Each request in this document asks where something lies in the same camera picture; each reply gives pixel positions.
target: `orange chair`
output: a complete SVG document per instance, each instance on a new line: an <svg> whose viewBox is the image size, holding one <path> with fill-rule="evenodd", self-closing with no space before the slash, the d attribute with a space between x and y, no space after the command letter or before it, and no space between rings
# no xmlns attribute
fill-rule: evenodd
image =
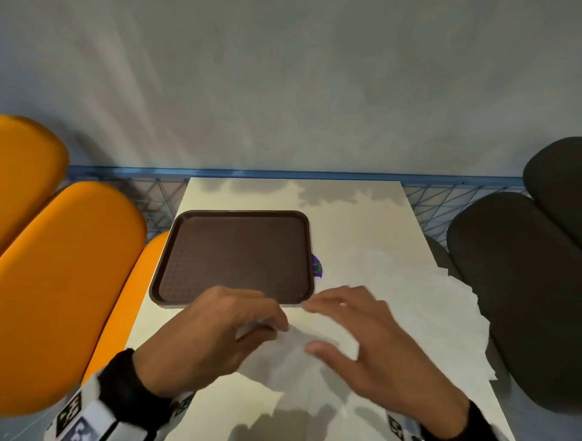
<svg viewBox="0 0 582 441"><path fill-rule="evenodd" d="M164 247L120 192L53 195L68 155L25 118L0 116L0 415L60 400L125 348Z"/></svg>

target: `wrist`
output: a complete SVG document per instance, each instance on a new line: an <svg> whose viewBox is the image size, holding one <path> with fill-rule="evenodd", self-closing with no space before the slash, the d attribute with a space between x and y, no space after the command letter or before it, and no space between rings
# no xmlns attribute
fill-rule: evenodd
<svg viewBox="0 0 582 441"><path fill-rule="evenodd" d="M427 431L442 440L455 438L463 432L469 421L471 404L451 383L445 389L422 403L414 416Z"/></svg>

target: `concrete wall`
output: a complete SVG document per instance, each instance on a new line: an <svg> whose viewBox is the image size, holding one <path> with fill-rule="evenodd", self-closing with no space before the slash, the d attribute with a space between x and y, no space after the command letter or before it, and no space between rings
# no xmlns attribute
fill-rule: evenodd
<svg viewBox="0 0 582 441"><path fill-rule="evenodd" d="M79 165L517 176L580 134L580 0L3 0L0 112Z"/></svg>

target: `table top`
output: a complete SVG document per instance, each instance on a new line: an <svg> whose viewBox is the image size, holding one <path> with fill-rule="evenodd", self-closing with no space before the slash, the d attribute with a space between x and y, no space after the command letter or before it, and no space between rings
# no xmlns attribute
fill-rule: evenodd
<svg viewBox="0 0 582 441"><path fill-rule="evenodd" d="M324 273L329 262L342 265L344 256L358 249L382 250L436 266L399 182L191 178L178 214L191 209L301 211L309 218L313 254ZM127 346L141 345L178 312L157 306L147 294ZM481 411L513 439L489 381L475 381ZM226 441L236 425L251 427L262 415L279 409L281 397L239 374L219 378L196 394L168 439L189 440L196 434L197 439ZM284 438L294 439L294 434Z"/></svg>

